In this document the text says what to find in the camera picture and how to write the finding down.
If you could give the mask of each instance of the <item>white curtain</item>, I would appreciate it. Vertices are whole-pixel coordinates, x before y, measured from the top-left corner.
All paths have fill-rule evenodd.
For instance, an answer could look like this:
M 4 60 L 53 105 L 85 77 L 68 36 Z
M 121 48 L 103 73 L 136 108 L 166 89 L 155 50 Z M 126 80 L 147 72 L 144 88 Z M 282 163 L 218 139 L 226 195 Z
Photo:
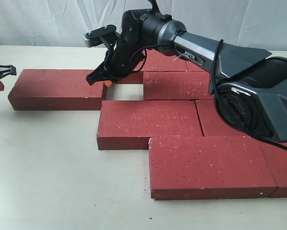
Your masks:
M 158 0 L 188 31 L 248 47 L 287 50 L 287 0 Z M 0 0 L 0 45 L 84 46 L 83 34 L 114 24 L 147 0 Z

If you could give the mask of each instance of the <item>red brick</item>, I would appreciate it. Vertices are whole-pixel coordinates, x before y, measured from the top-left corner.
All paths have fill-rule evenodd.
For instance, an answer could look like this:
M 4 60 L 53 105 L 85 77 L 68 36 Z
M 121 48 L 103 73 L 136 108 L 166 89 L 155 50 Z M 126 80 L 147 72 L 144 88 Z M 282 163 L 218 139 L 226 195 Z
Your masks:
M 148 59 L 142 71 L 187 71 L 186 61 L 177 59 L 176 56 L 165 56 L 155 50 L 148 50 Z M 135 70 L 142 66 L 143 62 L 139 63 Z
M 244 133 L 228 126 L 218 116 L 213 100 L 196 101 L 196 105 L 204 136 L 246 136 Z
M 201 136 L 194 102 L 103 101 L 99 150 L 147 150 L 149 138 Z
M 206 72 L 146 72 L 143 81 L 145 100 L 204 100 L 208 95 Z
M 263 153 L 278 184 L 272 198 L 287 197 L 287 151 L 262 143 Z
M 143 73 L 143 71 L 133 73 L 130 76 L 118 81 L 117 84 L 142 84 L 144 80 Z
M 196 72 L 196 71 L 205 71 L 203 68 L 191 63 L 190 61 L 186 62 L 186 66 L 187 66 L 187 70 L 188 71 L 194 71 L 194 72 Z
M 8 99 L 14 110 L 100 110 L 106 98 L 103 82 L 90 86 L 91 70 L 25 69 Z
M 149 149 L 153 199 L 263 198 L 277 187 L 249 137 L 152 138 Z

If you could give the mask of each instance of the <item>brick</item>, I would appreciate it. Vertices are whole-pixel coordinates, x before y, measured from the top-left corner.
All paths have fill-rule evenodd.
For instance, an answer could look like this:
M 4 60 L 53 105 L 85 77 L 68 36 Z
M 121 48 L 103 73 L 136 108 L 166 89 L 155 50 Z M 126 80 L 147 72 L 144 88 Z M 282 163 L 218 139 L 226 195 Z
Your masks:
M 130 76 L 118 81 L 117 84 L 142 84 L 144 80 L 143 73 L 143 71 L 133 73 Z
M 145 100 L 204 100 L 208 95 L 206 72 L 146 72 L 143 81 Z
M 213 100 L 196 101 L 199 120 L 206 137 L 245 136 L 244 133 L 228 126 L 218 115 Z
M 155 50 L 148 50 L 148 59 L 142 71 L 187 71 L 186 61 L 177 59 L 176 56 L 165 56 Z M 142 62 L 136 67 L 138 70 L 142 66 Z
M 278 184 L 271 198 L 287 197 L 287 151 L 261 143 L 263 153 Z
M 196 71 L 205 71 L 203 68 L 191 63 L 190 61 L 186 62 L 187 71 L 196 72 Z
M 194 102 L 103 101 L 99 150 L 147 150 L 149 138 L 201 136 Z
M 25 69 L 8 99 L 14 110 L 100 110 L 106 98 L 103 82 L 90 86 L 91 70 Z
M 151 198 L 268 197 L 277 188 L 260 143 L 249 137 L 168 137 L 149 141 Z

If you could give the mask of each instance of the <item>white backdrop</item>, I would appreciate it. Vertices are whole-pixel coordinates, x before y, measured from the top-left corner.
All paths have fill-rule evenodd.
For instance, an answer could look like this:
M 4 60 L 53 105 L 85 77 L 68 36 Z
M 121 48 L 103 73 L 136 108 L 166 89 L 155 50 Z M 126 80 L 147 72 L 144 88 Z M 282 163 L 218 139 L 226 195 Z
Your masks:
M 188 31 L 248 47 L 287 50 L 287 0 L 158 0 Z M 114 24 L 147 0 L 0 0 L 0 45 L 84 46 L 83 34 Z

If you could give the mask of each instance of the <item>white table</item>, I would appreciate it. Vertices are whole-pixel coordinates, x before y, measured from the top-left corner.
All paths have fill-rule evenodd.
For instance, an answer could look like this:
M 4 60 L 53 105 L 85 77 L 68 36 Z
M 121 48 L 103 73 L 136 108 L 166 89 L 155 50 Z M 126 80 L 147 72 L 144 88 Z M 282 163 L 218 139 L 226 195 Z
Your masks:
M 0 46 L 0 64 L 15 65 L 18 74 L 94 69 L 104 54 Z M 0 230 L 287 230 L 287 199 L 150 199 L 148 151 L 98 151 L 99 111 L 13 111 L 7 95 L 15 81 L 6 77 L 0 93 Z M 108 95 L 142 98 L 142 85 L 115 85 Z

